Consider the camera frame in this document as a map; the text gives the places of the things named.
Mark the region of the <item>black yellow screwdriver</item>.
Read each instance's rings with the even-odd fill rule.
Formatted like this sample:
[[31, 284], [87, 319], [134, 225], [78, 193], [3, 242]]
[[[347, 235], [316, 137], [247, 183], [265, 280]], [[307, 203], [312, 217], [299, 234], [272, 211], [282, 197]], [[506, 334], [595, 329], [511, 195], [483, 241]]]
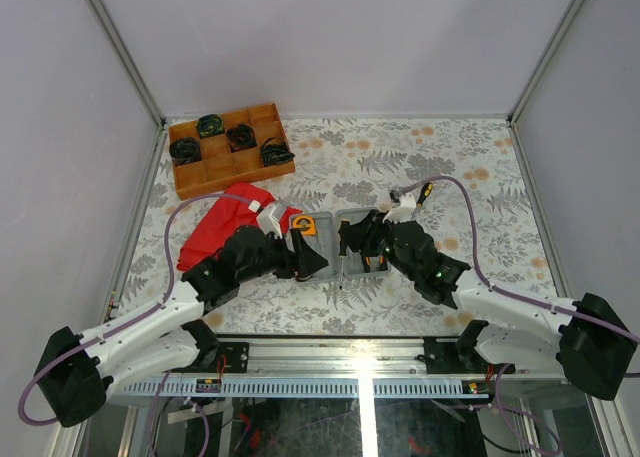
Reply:
[[341, 222], [340, 222], [339, 231], [338, 231], [338, 235], [339, 235], [339, 259], [340, 259], [338, 283], [339, 283], [339, 289], [340, 290], [343, 289], [344, 262], [345, 262], [345, 258], [346, 258], [346, 255], [347, 255], [347, 248], [348, 248], [348, 244], [347, 244], [347, 241], [345, 240], [345, 236], [346, 236], [346, 234], [348, 232], [349, 227], [350, 227], [349, 220], [348, 219], [342, 219]]
[[417, 208], [421, 208], [426, 199], [431, 195], [433, 191], [433, 183], [431, 181], [427, 181], [426, 183], [423, 184], [423, 186], [420, 189], [419, 192], [419, 196], [416, 200], [416, 207]]

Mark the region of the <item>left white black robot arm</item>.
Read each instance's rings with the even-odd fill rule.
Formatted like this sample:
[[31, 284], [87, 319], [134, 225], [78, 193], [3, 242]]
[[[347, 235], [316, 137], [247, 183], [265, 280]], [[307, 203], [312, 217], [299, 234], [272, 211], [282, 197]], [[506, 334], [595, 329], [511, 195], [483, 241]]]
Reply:
[[218, 341], [202, 318], [238, 294], [242, 283], [273, 274], [305, 281], [328, 265], [300, 230], [288, 238], [238, 228], [213, 255], [183, 273], [168, 295], [100, 326], [48, 339], [38, 387], [64, 428], [93, 416], [121, 388], [166, 370], [212, 369]]

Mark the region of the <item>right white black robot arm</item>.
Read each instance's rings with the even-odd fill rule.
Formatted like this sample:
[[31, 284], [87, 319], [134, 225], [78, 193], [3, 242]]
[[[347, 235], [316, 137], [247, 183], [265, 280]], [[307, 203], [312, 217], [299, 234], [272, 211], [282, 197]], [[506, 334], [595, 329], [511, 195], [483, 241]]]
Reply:
[[467, 371], [488, 363], [561, 371], [580, 391], [605, 401], [616, 397], [629, 375], [638, 343], [598, 295], [573, 300], [503, 288], [441, 253], [417, 222], [394, 223], [376, 210], [355, 224], [342, 222], [339, 236], [342, 249], [383, 258], [426, 301], [505, 323], [503, 329], [471, 324], [455, 349]]

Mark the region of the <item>orange handled pliers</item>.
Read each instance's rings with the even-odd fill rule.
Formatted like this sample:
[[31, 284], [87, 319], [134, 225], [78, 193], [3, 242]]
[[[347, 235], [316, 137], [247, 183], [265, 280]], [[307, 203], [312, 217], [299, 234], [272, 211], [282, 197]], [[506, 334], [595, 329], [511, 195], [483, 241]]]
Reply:
[[388, 264], [383, 256], [377, 257], [361, 257], [361, 263], [365, 273], [372, 272], [386, 272], [388, 270]]

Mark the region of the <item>orange tape measure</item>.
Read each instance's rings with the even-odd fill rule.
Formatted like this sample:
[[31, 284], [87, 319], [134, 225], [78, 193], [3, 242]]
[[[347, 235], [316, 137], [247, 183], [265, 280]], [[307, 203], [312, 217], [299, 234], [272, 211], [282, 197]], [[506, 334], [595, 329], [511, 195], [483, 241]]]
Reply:
[[315, 219], [307, 214], [295, 215], [291, 221], [291, 227], [305, 237], [315, 237], [318, 233]]

